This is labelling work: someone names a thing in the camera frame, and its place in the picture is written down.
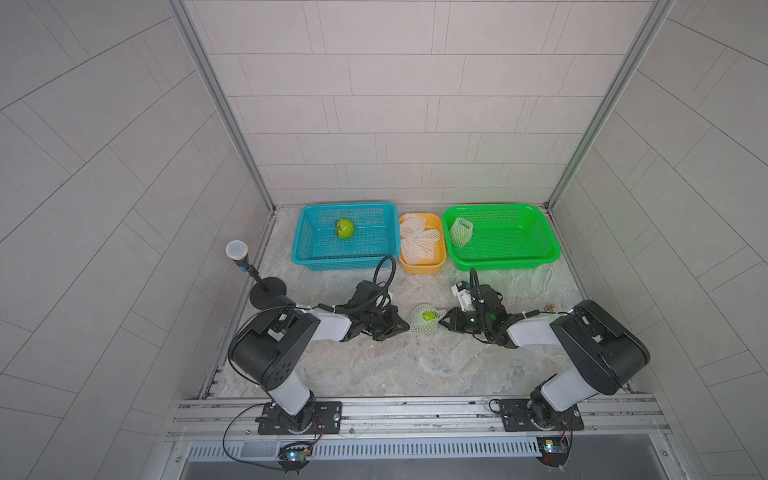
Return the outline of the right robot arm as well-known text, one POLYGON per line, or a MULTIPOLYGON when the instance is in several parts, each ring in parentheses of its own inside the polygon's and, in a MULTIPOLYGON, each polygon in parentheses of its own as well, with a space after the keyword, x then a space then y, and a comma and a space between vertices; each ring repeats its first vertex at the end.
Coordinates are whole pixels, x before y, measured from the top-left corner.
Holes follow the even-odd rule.
POLYGON ((489 401, 507 431, 579 430, 583 425, 578 403, 597 394, 615 394, 650 363, 647 347, 593 300, 565 312, 509 313, 502 295, 482 284, 474 269, 469 280, 455 284, 451 292, 459 305, 439 320, 448 330, 506 349, 561 347, 572 363, 537 385, 527 401, 489 401))

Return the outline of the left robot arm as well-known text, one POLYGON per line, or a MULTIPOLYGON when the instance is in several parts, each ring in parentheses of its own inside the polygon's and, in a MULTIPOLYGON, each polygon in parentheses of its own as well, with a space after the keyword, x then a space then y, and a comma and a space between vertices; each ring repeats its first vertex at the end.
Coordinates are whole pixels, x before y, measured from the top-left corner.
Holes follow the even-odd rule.
POLYGON ((348 342, 363 334, 384 341, 409 330, 392 304, 389 287, 396 273, 395 259, 387 255, 376 266, 390 266, 387 279, 374 276, 360 282, 345 304, 304 307, 278 295, 261 307, 232 339, 227 361, 235 373, 260 387, 271 402, 262 417, 260 433, 301 434, 320 428, 314 393, 294 370, 310 343, 348 342))

